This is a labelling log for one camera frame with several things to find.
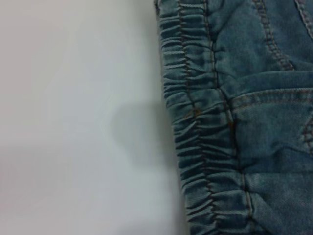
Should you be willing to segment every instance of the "jeans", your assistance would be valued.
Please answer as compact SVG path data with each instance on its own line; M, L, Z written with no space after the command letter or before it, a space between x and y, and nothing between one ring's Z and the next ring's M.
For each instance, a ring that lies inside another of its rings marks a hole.
M313 0L156 0L191 235L313 235Z

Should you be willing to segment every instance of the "blue denim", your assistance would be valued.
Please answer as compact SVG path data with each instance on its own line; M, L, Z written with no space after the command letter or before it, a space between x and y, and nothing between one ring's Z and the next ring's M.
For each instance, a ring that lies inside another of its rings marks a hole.
M156 0L191 235L313 235L313 0Z

